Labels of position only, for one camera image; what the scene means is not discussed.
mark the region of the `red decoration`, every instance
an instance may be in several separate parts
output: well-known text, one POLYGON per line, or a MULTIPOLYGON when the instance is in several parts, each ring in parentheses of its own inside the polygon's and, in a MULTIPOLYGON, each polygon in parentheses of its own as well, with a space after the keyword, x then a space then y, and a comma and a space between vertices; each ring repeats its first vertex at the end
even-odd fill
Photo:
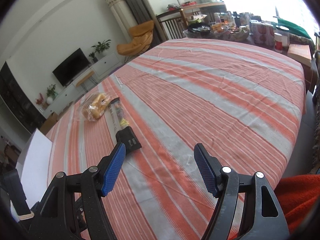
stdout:
POLYGON ((39 95, 40 95, 40 98, 37 98, 37 99, 36 99, 36 104, 37 104, 37 105, 42 105, 42 103, 43 103, 43 101, 44 101, 44 98, 43 98, 43 96, 42 96, 41 93, 39 93, 39 95))
POLYGON ((185 2, 181 6, 185 7, 185 6, 195 5, 195 4, 197 4, 197 2, 185 2))

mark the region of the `red cloth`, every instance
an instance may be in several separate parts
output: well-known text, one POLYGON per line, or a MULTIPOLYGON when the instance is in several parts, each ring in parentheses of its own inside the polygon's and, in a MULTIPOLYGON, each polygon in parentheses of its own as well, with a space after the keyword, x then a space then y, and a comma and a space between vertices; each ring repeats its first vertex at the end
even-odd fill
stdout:
POLYGON ((292 233, 320 194, 320 175, 300 175, 281 179, 275 194, 292 233))

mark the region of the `jar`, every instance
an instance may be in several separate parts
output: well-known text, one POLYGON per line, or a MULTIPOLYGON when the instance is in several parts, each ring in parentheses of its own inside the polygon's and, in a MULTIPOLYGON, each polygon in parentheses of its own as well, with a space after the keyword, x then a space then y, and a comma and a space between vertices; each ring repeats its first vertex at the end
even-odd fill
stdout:
POLYGON ((281 34, 282 37, 282 46, 289 47, 290 45, 290 30, 284 26, 276 25, 277 33, 281 34))
POLYGON ((214 13, 214 21, 216 23, 221 23, 221 19, 220 19, 219 13, 214 13))
POLYGON ((278 53, 282 53, 282 41, 282 35, 279 33, 275 33, 275 51, 278 53))

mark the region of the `orange and white striped cloth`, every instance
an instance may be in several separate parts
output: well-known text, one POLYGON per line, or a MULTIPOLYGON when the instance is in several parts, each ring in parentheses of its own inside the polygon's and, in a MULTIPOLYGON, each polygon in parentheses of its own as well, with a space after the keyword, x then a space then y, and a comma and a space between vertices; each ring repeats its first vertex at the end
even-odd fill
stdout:
MULTIPOLYGON (((96 91, 120 97, 142 144, 126 157, 114 190, 103 199, 119 240, 201 238, 216 199, 194 161, 196 143, 238 173, 262 171, 275 188, 290 159, 306 95, 300 63, 286 56, 189 39, 149 50, 91 92, 96 91)), ((47 135, 53 142, 48 184, 58 171, 80 173, 98 164, 116 144, 108 110, 97 122, 77 117, 85 97, 47 135)), ((243 201, 240 195, 230 236, 239 228, 243 201)))

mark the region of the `gray curtain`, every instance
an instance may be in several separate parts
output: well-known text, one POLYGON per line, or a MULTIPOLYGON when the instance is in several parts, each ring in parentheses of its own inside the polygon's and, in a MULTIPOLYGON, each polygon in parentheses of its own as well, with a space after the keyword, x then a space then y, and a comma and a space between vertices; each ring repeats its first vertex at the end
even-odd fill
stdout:
MULTIPOLYGON (((135 17, 138 24, 147 22, 152 20, 144 2, 142 0, 125 0, 132 11, 133 16, 135 17)), ((162 42, 159 32, 155 26, 153 31, 153 41, 151 43, 151 47, 155 47, 156 45, 162 42)))

